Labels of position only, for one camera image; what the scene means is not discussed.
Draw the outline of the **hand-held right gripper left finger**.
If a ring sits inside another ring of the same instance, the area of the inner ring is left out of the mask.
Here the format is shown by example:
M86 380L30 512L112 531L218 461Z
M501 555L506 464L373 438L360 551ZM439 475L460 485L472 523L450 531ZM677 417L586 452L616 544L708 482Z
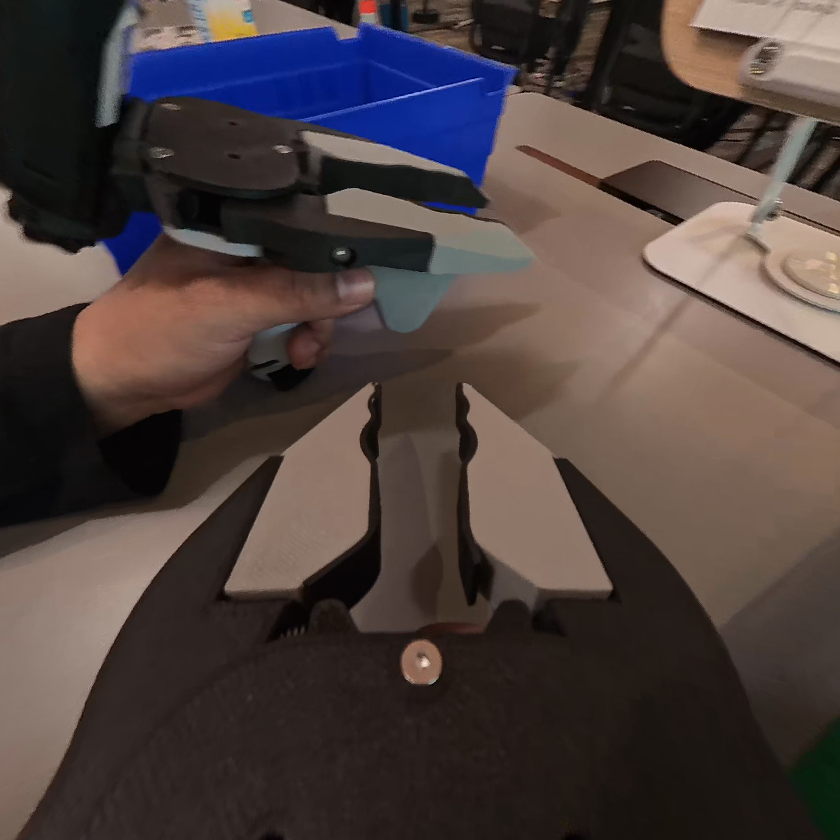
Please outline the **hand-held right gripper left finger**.
M363 386L283 454L226 596L351 609L382 569L382 389Z

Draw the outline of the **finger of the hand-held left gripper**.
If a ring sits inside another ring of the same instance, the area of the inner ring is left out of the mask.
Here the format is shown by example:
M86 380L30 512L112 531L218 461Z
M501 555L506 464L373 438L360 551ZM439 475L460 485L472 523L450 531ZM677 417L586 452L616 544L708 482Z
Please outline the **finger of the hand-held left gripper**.
M376 285L375 305L394 332L417 330L460 276L512 272L532 262L533 253L509 227L454 213L347 189L327 196L331 219L372 223L414 234L407 244L394 239L361 258Z
M414 203L481 209L488 201L463 171L362 138L301 131L308 173L321 194L349 189Z

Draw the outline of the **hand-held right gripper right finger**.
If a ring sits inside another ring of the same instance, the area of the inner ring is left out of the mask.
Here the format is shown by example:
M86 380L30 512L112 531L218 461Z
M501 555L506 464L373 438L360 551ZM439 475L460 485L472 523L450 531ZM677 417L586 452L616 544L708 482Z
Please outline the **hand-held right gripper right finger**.
M467 383L455 390L458 575L468 605L605 600L613 583L553 453Z

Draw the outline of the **blue plastic bin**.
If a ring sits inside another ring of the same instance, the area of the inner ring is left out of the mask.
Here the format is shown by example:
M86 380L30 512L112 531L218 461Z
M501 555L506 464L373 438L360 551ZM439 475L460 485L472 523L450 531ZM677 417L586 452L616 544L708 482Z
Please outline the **blue plastic bin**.
M309 123L465 172L480 189L512 70L390 29L361 24L146 51L130 96L201 98ZM134 213L103 244L124 274L162 231Z

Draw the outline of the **person's left hand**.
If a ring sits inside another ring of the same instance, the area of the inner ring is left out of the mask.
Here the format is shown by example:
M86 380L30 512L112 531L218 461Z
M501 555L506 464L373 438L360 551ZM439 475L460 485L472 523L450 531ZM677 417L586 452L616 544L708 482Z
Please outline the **person's left hand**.
M115 286L85 307L71 359L95 428L115 434L218 396L258 333L291 325L288 362L325 359L334 322L369 306L367 269L308 274L158 237Z

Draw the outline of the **white disinfecting wipes canister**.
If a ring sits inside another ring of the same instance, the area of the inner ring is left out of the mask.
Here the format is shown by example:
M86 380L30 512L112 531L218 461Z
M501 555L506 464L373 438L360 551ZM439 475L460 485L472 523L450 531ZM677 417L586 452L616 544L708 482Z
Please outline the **white disinfecting wipes canister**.
M201 42L216 43L256 36L251 1L184 1Z

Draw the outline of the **black office chair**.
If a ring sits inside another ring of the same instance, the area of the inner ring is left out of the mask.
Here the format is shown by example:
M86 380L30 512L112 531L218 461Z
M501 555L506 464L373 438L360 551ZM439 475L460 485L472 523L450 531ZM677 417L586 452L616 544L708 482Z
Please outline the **black office chair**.
M611 2L579 107L697 151L721 140L749 105L688 86L660 36L663 1Z

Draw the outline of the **printed instruction sheet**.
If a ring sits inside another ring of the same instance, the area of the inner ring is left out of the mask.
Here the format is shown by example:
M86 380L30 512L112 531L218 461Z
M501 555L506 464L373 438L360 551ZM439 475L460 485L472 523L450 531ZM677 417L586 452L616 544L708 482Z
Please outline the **printed instruction sheet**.
M692 27L756 39L839 47L838 1L705 1Z

